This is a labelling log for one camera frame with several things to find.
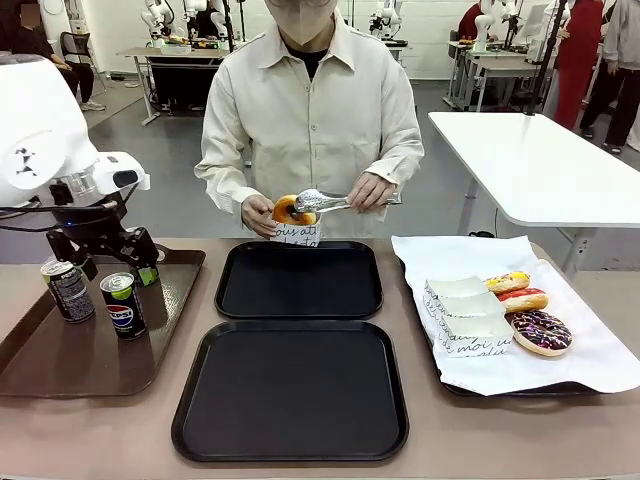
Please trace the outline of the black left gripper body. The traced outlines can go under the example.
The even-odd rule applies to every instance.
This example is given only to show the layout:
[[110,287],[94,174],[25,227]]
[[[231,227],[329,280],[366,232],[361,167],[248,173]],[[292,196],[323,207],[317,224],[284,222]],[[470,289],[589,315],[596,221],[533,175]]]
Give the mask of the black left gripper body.
[[62,231],[76,248],[84,246],[92,255],[121,256],[118,234],[125,231],[121,220],[127,213],[123,201],[100,201],[90,206],[57,207],[50,229]]

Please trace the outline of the person's right hand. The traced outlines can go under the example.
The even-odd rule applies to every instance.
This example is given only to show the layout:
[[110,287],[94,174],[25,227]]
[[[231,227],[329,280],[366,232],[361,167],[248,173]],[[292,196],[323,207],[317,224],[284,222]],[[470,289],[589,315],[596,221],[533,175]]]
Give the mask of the person's right hand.
[[272,218],[274,203],[255,194],[248,196],[241,205],[243,224],[258,236],[270,240],[276,235],[277,224]]

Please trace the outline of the person's left hand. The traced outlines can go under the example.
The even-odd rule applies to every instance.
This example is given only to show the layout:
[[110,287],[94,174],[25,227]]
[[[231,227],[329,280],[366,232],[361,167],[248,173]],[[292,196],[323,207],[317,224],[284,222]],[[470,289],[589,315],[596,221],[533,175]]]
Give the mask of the person's left hand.
[[359,213],[383,207],[395,192],[396,186],[386,179],[364,172],[347,196],[349,206]]

